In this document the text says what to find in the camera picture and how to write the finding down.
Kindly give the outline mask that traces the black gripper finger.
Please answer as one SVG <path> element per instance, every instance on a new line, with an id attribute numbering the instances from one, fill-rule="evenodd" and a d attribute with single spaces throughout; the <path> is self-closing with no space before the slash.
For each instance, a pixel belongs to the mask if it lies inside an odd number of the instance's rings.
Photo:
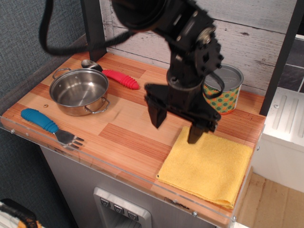
<path id="1" fill-rule="evenodd" d="M 160 100 L 152 98 L 147 100 L 147 105 L 151 123 L 154 127 L 159 128 L 167 117 L 166 105 Z"/>
<path id="2" fill-rule="evenodd" d="M 204 133 L 204 126 L 200 123 L 193 123 L 189 130 L 188 143 L 195 144 Z"/>

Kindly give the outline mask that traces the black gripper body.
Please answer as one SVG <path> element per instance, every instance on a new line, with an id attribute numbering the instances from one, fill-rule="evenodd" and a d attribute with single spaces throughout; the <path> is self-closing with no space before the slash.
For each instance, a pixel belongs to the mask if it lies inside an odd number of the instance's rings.
<path id="1" fill-rule="evenodd" d="M 212 108 L 202 94 L 201 85 L 192 88 L 178 88 L 172 85 L 145 84 L 145 100 L 152 98 L 166 105 L 167 112 L 187 121 L 204 126 L 204 132 L 214 132 L 220 114 Z"/>

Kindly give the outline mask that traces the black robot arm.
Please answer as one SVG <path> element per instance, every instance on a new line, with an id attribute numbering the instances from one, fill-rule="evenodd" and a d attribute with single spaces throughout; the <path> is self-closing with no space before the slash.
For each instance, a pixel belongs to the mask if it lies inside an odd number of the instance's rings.
<path id="1" fill-rule="evenodd" d="M 212 108 L 203 90 L 211 76 L 223 93 L 225 84 L 216 74 L 221 68 L 221 46 L 215 38 L 213 19 L 193 0 L 114 0 L 119 21 L 133 33 L 153 31 L 162 36 L 171 51 L 167 84 L 146 84 L 145 100 L 151 123 L 159 127 L 167 113 L 192 123 L 188 143 L 203 133 L 215 131 L 220 114 Z"/>

